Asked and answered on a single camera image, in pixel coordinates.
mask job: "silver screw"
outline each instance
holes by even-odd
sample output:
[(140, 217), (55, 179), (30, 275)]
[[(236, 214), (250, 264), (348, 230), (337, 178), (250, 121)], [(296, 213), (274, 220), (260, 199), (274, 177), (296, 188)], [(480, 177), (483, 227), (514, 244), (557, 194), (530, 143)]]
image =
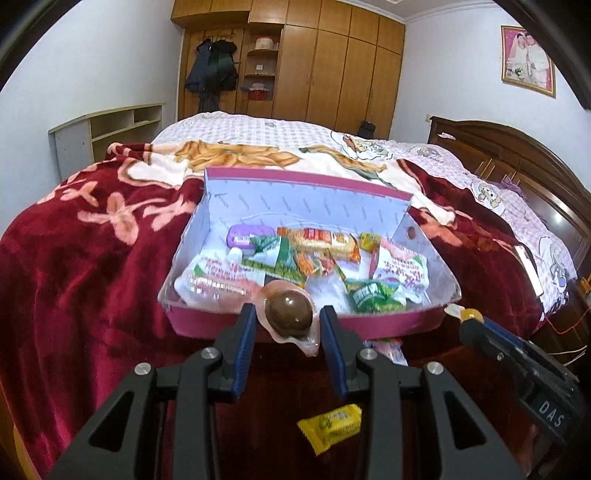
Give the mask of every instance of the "silver screw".
[(443, 365), (439, 362), (429, 362), (427, 364), (427, 371), (433, 375), (441, 375), (443, 373)]
[(378, 353), (373, 348), (364, 348), (359, 352), (359, 356), (363, 360), (375, 360), (378, 357)]
[(152, 365), (147, 362), (141, 362), (137, 364), (134, 368), (134, 372), (136, 375), (148, 375), (152, 370)]
[(208, 346), (207, 348), (204, 348), (203, 350), (201, 350), (201, 356), (205, 360), (213, 360), (219, 354), (220, 354), (219, 350), (217, 348), (215, 348), (214, 346)]

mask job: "ceiling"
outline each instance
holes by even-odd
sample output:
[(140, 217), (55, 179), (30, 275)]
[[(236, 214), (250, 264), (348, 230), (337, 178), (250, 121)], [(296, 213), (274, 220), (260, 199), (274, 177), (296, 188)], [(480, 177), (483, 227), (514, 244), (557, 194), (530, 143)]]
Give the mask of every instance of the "ceiling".
[(407, 20), (410, 17), (425, 13), (432, 9), (445, 7), (451, 4), (478, 3), (478, 1), (463, 0), (342, 0), (348, 4), (359, 5), (378, 13), (395, 15), (399, 20)]

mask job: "purple package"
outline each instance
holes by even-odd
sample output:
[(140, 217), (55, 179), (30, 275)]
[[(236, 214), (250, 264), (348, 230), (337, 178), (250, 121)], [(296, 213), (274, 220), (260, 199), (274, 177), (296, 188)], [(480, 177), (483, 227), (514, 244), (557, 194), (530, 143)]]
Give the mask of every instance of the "purple package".
[(251, 235), (276, 235), (275, 229), (268, 225), (232, 225), (228, 230), (226, 244), (229, 248), (238, 247), (245, 254), (255, 252), (251, 243)]

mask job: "green snack package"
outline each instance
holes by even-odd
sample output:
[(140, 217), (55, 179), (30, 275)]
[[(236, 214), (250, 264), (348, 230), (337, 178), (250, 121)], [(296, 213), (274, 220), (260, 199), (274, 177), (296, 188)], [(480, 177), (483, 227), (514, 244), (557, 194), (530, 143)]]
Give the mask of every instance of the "green snack package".
[(255, 253), (243, 258), (242, 265), (263, 270), (272, 277), (281, 278), (302, 288), (306, 285), (307, 277), (298, 269), (296, 251), (286, 236), (252, 236), (251, 244), (255, 248)]
[(400, 286), (375, 280), (345, 280), (351, 308), (357, 313), (393, 313), (406, 309)]

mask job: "red blanket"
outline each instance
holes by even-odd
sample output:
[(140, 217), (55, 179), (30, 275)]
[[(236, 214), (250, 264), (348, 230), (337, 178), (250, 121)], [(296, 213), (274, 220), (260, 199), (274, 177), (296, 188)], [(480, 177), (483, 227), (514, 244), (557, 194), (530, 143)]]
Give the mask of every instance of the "red blanket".
[[(0, 378), (14, 422), (43, 477), (115, 385), (141, 361), (185, 360), (202, 348), (177, 336), (156, 301), (203, 184), (173, 188), (125, 176), (149, 145), (119, 147), (19, 215), (0, 241)], [(401, 163), (427, 197), (456, 210), (441, 226), (412, 210), (456, 275), (462, 304), (528, 336), (541, 314), (508, 225), (467, 190)], [(455, 374), (513, 447), (508, 384), (459, 347), (457, 324), (405, 339), (413, 363), (436, 357)], [(337, 405), (322, 359), (287, 345), (257, 345), (244, 398), (218, 408), (223, 478), (351, 478), (355, 439), (315, 458), (296, 421)], [(274, 454), (277, 445), (285, 456)]]

